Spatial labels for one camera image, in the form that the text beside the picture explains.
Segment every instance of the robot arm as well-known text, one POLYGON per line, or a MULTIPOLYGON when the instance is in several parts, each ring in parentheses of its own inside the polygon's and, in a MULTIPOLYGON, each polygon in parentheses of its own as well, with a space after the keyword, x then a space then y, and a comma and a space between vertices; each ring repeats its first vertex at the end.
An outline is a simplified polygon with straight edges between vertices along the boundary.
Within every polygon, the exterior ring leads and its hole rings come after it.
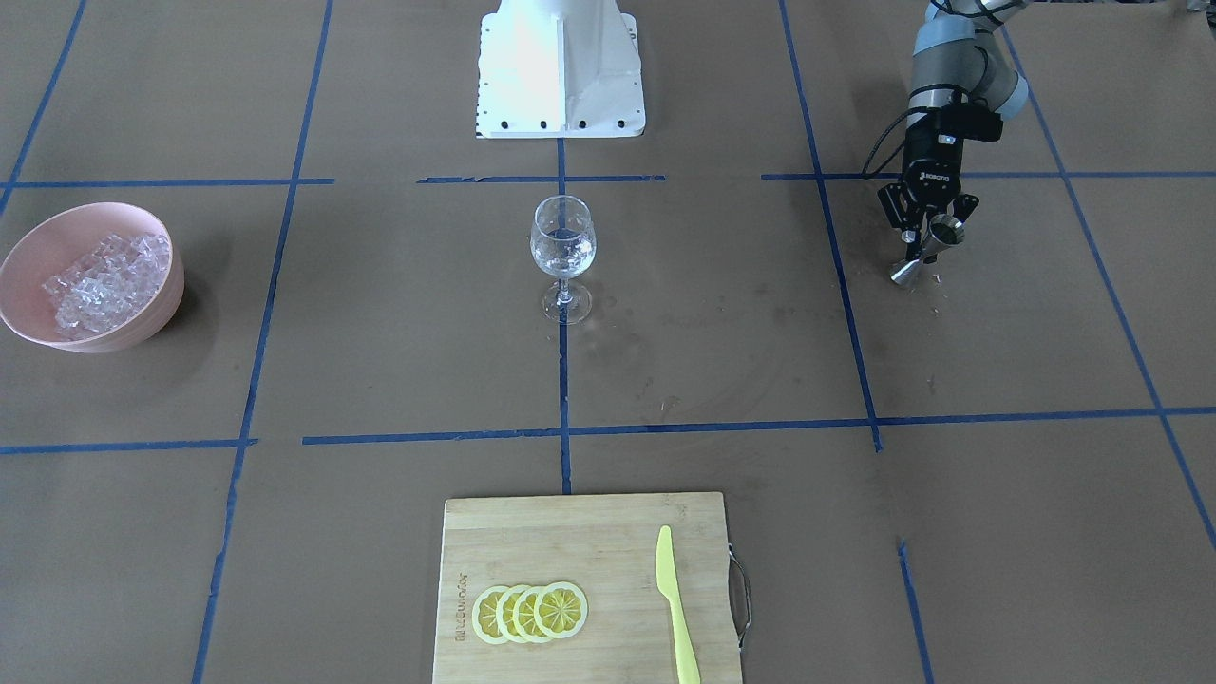
POLYGON ((913 51, 903 164, 899 183, 878 192, 907 243, 891 279, 911 282, 922 263, 962 242, 979 204, 962 194, 963 141, 1001 139, 1026 102, 1026 82, 1004 60, 992 32, 1031 0, 931 0, 913 51))

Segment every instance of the yellow knife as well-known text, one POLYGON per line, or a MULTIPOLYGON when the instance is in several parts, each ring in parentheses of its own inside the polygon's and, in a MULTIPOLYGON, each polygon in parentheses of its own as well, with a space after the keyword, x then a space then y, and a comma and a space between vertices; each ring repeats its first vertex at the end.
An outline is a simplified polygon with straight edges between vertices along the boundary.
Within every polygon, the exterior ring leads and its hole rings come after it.
POLYGON ((676 559, 671 551, 671 528, 664 525, 659 528, 659 543, 654 549, 654 584, 671 605, 671 635, 676 646, 676 677, 680 684, 700 684, 700 671, 697 669, 697 654, 692 650, 692 638, 688 637, 688 624, 683 619, 683 604, 680 602, 680 584, 676 583, 676 559))

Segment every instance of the wooden cutting board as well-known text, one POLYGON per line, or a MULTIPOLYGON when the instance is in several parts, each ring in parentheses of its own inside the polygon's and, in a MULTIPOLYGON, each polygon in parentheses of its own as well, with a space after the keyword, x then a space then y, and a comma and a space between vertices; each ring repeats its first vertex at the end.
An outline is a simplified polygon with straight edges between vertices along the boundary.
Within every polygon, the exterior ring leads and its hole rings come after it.
POLYGON ((654 587, 671 526, 680 596, 704 684, 742 684, 720 493, 450 499, 444 511, 434 684, 676 684, 668 601, 654 587), (587 619, 569 639, 497 644, 473 633, 495 584, 574 582, 587 619))

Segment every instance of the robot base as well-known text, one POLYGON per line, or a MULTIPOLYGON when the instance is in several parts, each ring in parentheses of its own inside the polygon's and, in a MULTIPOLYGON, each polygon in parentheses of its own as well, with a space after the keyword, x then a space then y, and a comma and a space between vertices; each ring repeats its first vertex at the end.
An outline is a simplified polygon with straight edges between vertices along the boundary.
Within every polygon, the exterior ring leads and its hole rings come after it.
POLYGON ((482 19, 479 138, 631 138, 646 128, 637 22, 615 0, 502 0, 482 19))

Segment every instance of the metal handle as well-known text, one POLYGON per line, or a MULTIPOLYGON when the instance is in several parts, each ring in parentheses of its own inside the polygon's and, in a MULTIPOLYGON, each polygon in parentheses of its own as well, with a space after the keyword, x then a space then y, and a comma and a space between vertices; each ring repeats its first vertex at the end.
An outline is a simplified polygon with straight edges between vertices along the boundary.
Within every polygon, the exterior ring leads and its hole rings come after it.
MULTIPOLYGON (((751 630, 751 583, 748 582, 748 571, 743 568, 743 564, 739 562, 738 556, 734 555, 734 545, 730 542, 726 543, 726 553, 731 557, 731 567, 738 568, 739 577, 743 578, 743 606, 747 610, 745 621, 743 622, 743 629, 738 632, 739 634, 739 652, 743 652, 743 641, 748 638, 748 632, 751 630)), ((731 601, 731 616, 734 616, 734 601, 731 601)))

